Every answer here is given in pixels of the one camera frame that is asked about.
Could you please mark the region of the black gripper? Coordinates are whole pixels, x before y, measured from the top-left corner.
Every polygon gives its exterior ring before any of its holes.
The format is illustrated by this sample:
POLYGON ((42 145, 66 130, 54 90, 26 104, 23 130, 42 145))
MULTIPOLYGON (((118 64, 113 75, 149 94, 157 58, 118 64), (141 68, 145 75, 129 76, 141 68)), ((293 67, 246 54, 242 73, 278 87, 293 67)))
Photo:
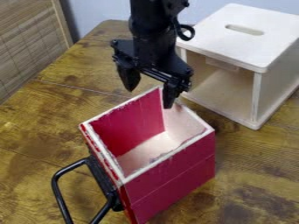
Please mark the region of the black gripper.
POLYGON ((163 84, 163 107, 170 109, 182 92, 193 86, 193 68, 175 52, 177 38, 190 41, 194 28, 186 24, 166 27, 138 27, 130 25, 131 39, 114 39, 114 61, 126 90, 133 92, 146 74, 163 84))

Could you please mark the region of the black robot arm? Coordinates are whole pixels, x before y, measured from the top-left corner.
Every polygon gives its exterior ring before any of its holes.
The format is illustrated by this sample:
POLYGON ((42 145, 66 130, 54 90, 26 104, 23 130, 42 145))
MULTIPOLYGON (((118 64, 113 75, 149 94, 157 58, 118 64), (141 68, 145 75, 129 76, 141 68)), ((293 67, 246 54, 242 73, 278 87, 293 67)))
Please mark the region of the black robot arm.
POLYGON ((191 89, 193 68, 175 51, 177 38, 190 41, 195 30, 178 15, 189 0, 130 0, 129 28, 134 39, 114 39, 114 61, 126 89, 133 92, 141 74, 163 82, 163 107, 170 109, 182 92, 191 89))

